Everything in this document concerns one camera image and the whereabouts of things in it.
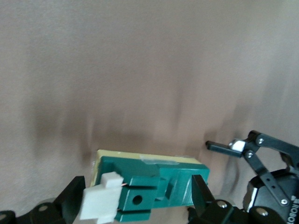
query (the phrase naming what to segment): gray surface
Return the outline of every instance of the gray surface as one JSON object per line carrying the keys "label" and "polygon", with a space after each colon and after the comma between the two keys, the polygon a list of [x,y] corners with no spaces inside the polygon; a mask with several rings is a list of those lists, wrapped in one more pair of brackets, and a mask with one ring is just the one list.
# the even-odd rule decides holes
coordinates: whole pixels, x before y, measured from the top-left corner
{"label": "gray surface", "polygon": [[[0,210],[89,180],[98,148],[198,158],[241,206],[253,172],[204,142],[256,129],[299,145],[298,18],[298,1],[2,0]],[[151,222],[185,223],[171,211]]]}

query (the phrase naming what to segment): yellow board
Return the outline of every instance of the yellow board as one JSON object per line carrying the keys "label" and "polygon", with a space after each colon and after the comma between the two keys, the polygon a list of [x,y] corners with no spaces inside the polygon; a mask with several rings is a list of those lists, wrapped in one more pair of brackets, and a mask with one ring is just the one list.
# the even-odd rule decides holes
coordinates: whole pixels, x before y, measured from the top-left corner
{"label": "yellow board", "polygon": [[116,151],[108,151],[108,150],[98,150],[97,151],[97,160],[94,164],[93,168],[93,177],[91,182],[91,187],[94,186],[97,174],[98,167],[101,161],[102,156],[108,157],[119,157],[126,159],[136,159],[136,160],[157,160],[157,161],[173,161],[178,163],[193,163],[193,164],[201,164],[194,158],[187,157],[178,157],[178,156],[166,156],[166,155],[151,155],[151,154],[140,154],[140,153],[125,153],[125,152],[116,152]]}

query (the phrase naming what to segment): green object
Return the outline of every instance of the green object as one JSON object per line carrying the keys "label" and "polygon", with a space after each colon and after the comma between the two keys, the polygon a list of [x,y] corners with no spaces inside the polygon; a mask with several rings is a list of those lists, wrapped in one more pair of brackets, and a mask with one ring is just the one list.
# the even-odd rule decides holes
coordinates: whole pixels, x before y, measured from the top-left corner
{"label": "green object", "polygon": [[102,174],[113,171],[127,183],[115,217],[119,222],[148,220],[152,208],[192,205],[192,175],[201,175],[205,182],[209,175],[204,164],[102,156],[95,185]]}

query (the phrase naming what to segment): white block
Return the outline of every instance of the white block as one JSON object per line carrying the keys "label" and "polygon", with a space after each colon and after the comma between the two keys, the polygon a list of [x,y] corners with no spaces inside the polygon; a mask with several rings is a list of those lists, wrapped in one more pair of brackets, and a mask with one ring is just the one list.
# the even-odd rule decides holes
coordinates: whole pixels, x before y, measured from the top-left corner
{"label": "white block", "polygon": [[122,182],[123,177],[112,172],[102,175],[101,184],[84,189],[79,219],[97,219],[97,224],[113,222]]}

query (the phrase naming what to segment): round hole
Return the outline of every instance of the round hole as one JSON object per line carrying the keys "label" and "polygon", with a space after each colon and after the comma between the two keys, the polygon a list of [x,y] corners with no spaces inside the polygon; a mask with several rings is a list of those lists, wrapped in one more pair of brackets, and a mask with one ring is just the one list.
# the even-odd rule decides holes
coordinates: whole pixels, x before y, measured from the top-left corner
{"label": "round hole", "polygon": [[6,215],[0,213],[0,221],[1,221],[2,219],[5,219],[5,218],[6,218]]}
{"label": "round hole", "polygon": [[41,207],[38,208],[38,211],[45,211],[47,210],[48,206],[47,205],[42,205]]}
{"label": "round hole", "polygon": [[140,195],[137,195],[133,198],[133,204],[139,205],[142,202],[142,197]]}

